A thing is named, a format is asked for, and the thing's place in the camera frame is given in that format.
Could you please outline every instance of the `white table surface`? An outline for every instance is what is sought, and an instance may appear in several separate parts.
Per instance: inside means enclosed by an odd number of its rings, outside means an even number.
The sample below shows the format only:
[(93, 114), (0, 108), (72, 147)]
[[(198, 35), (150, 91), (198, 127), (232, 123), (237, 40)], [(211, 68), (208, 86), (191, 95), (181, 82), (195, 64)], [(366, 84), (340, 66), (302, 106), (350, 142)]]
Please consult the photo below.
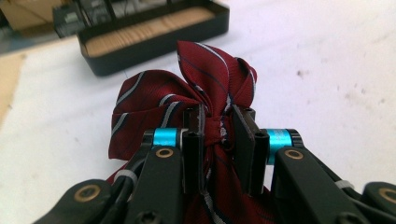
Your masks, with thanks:
[[(396, 1), (222, 2), (230, 31), (204, 43), (257, 70), (259, 126), (297, 129), (357, 191), (396, 184)], [(0, 223), (32, 223), (71, 186), (106, 179), (123, 164), (107, 158), (123, 80), (154, 68), (180, 74), (173, 52), (96, 77), (76, 38), (24, 55), (0, 130)]]

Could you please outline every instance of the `black tray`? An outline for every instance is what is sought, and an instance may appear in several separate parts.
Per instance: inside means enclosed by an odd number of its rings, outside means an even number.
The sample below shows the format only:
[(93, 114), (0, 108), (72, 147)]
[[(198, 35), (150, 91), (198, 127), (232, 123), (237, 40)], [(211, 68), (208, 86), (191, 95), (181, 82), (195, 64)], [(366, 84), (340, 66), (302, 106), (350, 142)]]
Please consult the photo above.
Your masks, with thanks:
[[(88, 54), (86, 44), (93, 38), (109, 33), (113, 34), (112, 32), (125, 27), (151, 21), (191, 7), (202, 7), (213, 13), (214, 16), (206, 21), (157, 35), (102, 55), (90, 56)], [(78, 41), (81, 53), (91, 70), (97, 76), (107, 76), (176, 50), (178, 40), (198, 42), (222, 35), (228, 31), (229, 18), (230, 10), (212, 1), (181, 1), (87, 28), (78, 33)]]

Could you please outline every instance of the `cardboard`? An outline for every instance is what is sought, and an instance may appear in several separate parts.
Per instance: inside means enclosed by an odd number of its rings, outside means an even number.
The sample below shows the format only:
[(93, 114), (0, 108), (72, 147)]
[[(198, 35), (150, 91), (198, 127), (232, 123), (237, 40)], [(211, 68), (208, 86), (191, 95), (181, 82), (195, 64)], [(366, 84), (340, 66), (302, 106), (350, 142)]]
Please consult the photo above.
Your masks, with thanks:
[(4, 15), (13, 30), (52, 23), (52, 8), (61, 0), (7, 0), (0, 3)]

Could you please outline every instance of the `striped tie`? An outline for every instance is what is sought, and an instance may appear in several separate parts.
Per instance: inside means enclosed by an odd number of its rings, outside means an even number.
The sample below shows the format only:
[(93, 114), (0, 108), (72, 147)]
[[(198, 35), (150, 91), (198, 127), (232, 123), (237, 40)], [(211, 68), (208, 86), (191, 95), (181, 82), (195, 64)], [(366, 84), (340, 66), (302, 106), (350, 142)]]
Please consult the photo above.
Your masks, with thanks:
[(205, 105), (204, 195), (186, 196), (184, 223), (274, 223), (268, 191), (242, 193), (233, 167), (231, 107), (249, 107), (256, 71), (220, 49), (177, 43), (178, 62), (187, 83), (176, 75), (149, 70), (123, 83), (112, 117), (109, 157), (128, 161), (145, 130), (182, 127), (185, 109)]

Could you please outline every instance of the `crumpled fabric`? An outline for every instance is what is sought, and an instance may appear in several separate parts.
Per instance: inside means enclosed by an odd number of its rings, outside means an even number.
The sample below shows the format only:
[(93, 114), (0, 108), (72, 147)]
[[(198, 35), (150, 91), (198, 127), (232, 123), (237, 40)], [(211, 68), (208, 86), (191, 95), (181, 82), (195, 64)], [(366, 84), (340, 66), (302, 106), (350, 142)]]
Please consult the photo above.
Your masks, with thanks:
[(144, 131), (181, 128), (183, 111), (204, 104), (207, 189), (204, 195), (185, 195), (184, 223), (274, 223), (269, 192), (244, 194), (233, 166), (232, 105), (250, 107), (256, 71), (243, 59), (200, 43), (177, 42), (177, 56), (187, 82), (163, 70), (124, 81), (112, 116), (109, 157), (128, 161)]

